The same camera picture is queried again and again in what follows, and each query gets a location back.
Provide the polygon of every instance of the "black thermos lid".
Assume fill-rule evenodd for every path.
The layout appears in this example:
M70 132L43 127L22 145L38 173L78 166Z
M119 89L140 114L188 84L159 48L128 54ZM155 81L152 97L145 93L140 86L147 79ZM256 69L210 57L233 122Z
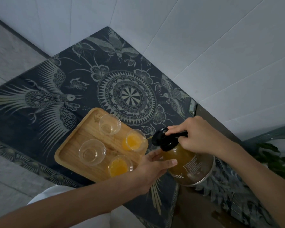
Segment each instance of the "black thermos lid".
M163 151L169 151L173 149L178 144L178 137L185 136L188 137L188 132L184 131L181 133L174 133L168 136L165 135L165 132L168 131L167 127L157 130L152 136L152 144L155 146L160 146Z

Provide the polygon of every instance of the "left hand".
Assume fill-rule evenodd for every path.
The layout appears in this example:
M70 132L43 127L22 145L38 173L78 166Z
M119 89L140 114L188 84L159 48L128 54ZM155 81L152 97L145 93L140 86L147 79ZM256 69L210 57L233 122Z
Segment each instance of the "left hand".
M161 152L162 150L158 149L144 155L138 167L133 171L143 184L141 194L146 194L156 179L164 175L167 169L177 165L176 159L158 161L161 158Z

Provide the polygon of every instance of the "thermos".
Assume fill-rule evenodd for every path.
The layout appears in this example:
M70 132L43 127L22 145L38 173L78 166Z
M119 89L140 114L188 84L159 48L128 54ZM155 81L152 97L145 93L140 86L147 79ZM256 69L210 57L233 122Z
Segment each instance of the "thermos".
M176 159L177 165L169 168L168 172L175 181L184 186L194 186L205 180L212 172L215 157L206 153L194 153L184 149L178 142L180 136L188 137L188 132L175 133L166 136L167 127L156 131L152 144L163 150L164 160Z

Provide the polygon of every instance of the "dark blue patterned cloth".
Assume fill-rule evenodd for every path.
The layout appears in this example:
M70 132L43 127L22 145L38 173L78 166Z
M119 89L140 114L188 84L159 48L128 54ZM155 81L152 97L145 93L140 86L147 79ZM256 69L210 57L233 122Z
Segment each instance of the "dark blue patterned cloth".
M0 86L0 155L56 184L89 185L54 154L90 109L101 107L150 137L192 116L195 105L106 27ZM154 149L150 143L148 152ZM147 227L170 227L177 193L165 174L125 206Z

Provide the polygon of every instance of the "empty glass cup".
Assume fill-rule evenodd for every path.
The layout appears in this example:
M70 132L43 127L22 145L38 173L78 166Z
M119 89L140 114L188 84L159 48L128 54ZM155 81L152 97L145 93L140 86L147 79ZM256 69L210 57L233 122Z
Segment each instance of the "empty glass cup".
M122 145L125 150L139 152L146 147L147 142L145 134L141 130L134 129L128 132Z
M96 139L87 140L79 149L79 158L88 166L95 166L101 163L106 155L105 145Z
M115 177L133 170L133 163L131 159L125 155L118 155L114 157L109 164L109 174Z
M99 120L99 129L103 134L116 134L122 126L120 119L114 114L106 114Z

